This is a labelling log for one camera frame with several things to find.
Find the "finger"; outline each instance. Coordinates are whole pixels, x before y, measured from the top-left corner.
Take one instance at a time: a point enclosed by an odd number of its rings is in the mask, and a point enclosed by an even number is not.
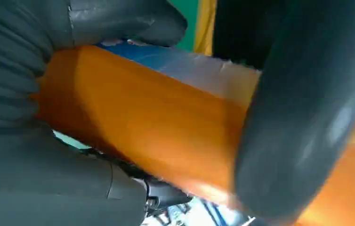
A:
[[[69,16],[75,45],[125,37],[172,46],[187,28],[166,0],[71,0]]]

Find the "green background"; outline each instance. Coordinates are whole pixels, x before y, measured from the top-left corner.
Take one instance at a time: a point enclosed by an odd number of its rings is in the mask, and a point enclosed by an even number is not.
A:
[[[169,0],[187,19],[188,29],[178,48],[192,51],[194,48],[195,30],[199,0]]]

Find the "yellow object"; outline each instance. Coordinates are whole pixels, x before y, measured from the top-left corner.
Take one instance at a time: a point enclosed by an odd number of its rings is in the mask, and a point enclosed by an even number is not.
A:
[[[194,51],[212,55],[212,39],[215,24],[217,0],[200,0]]]
[[[41,79],[39,117],[185,191],[236,208],[234,160],[258,72],[242,68],[209,80],[226,86],[224,96],[97,47],[63,51]],[[355,226],[355,131],[297,225]]]

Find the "metal part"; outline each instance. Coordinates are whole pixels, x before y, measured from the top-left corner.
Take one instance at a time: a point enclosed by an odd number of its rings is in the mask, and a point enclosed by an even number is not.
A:
[[[187,203],[192,199],[192,197],[168,183],[158,180],[147,180],[146,183],[147,196],[157,201],[157,209]]]

